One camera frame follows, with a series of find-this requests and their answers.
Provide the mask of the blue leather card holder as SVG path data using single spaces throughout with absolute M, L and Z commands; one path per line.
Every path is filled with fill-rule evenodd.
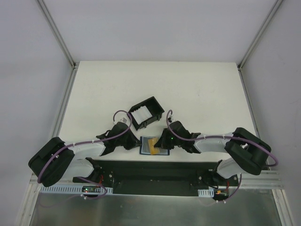
M 142 142 L 142 146 L 140 148 L 140 154 L 142 155 L 151 155 L 150 151 L 149 151 L 149 144 L 148 144 L 148 140 L 154 138 L 154 137 L 140 137 L 140 140 Z M 163 156 L 168 156 L 170 155 L 170 151 L 166 151 L 166 150 L 160 150 L 160 153 L 157 155 L 163 155 Z

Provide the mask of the black plastic card rack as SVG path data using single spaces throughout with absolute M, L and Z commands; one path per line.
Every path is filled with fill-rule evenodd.
M 128 113 L 133 118 L 134 128 L 140 130 L 153 122 L 160 121 L 164 112 L 157 99 L 150 97 L 132 106 Z

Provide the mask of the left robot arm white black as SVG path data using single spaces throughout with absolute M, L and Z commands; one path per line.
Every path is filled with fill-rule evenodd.
M 91 160 L 112 153 L 116 147 L 131 150 L 142 142 L 123 122 L 96 136 L 95 140 L 66 144 L 60 137 L 50 139 L 28 162 L 29 168 L 45 187 L 62 178 L 83 177 L 89 183 L 99 179 L 99 171 Z

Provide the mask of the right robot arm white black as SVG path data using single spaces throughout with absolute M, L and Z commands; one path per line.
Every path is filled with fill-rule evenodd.
M 224 135 L 205 135 L 190 133 L 179 121 L 170 123 L 154 146 L 162 149 L 177 146 L 197 154 L 227 153 L 228 159 L 218 161 L 214 169 L 202 177 L 213 187 L 222 186 L 230 177 L 241 173 L 259 175 L 267 159 L 272 157 L 270 146 L 245 128 L 238 127 Z

